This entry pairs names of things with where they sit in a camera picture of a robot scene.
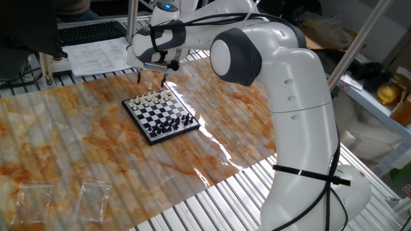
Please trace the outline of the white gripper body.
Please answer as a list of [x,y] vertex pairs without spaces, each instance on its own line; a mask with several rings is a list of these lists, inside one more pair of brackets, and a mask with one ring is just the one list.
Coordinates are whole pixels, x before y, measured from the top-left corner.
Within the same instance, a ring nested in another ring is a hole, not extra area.
[[127,47],[127,64],[136,69],[151,70],[168,75],[177,75],[181,73],[180,61],[181,50],[170,50],[171,55],[166,55],[163,62],[142,62],[134,54],[132,47]]

